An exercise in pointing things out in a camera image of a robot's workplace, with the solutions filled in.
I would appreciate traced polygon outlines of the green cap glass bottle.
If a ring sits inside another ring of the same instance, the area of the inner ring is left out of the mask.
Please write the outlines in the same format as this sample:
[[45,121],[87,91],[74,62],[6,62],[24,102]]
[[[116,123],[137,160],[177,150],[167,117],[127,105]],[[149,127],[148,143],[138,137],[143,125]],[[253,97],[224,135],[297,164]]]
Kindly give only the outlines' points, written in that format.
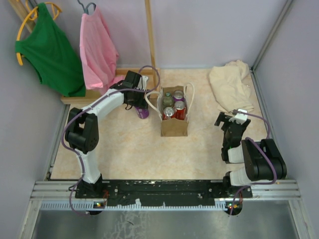
[[170,92],[166,92],[163,95],[162,107],[163,107],[163,109],[168,108],[168,107],[170,107],[170,108],[174,107],[174,99],[173,99],[173,96]]

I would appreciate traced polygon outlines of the red Coca-Cola can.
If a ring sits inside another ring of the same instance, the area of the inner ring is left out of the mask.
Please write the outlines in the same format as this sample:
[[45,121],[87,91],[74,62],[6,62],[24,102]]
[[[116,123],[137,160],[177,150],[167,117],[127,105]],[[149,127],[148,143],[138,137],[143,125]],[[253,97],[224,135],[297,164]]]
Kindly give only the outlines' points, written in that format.
[[175,118],[175,109],[172,107],[166,107],[163,110],[163,120],[169,120]]
[[186,104],[183,101],[176,101],[174,104],[175,117],[178,120],[185,120],[186,117]]

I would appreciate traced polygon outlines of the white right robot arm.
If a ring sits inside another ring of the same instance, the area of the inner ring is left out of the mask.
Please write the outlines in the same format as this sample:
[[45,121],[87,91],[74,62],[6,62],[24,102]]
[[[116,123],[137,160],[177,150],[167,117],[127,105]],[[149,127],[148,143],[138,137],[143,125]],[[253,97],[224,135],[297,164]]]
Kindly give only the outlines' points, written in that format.
[[240,192],[240,187],[254,184],[273,184],[285,179],[287,166],[279,152],[276,143],[267,132],[265,139],[254,141],[243,134],[250,124],[248,116],[263,120],[263,117],[250,114],[246,110],[234,110],[232,116],[220,112],[215,122],[216,126],[223,123],[222,160],[227,164],[243,164],[238,170],[230,171],[223,177],[223,193],[234,197]]

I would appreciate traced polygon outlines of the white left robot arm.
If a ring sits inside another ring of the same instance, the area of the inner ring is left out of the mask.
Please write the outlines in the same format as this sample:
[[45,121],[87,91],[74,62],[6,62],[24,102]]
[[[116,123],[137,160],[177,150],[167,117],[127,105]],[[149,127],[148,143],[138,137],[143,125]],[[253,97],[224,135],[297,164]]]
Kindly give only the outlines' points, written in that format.
[[102,183],[98,182],[101,173],[97,165],[95,148],[99,142],[99,120],[121,105],[146,108],[145,93],[149,78],[139,73],[128,71],[124,80],[112,85],[96,101],[81,109],[72,108],[62,144],[75,152],[82,170],[81,180],[88,183],[86,192],[94,198],[104,191]]

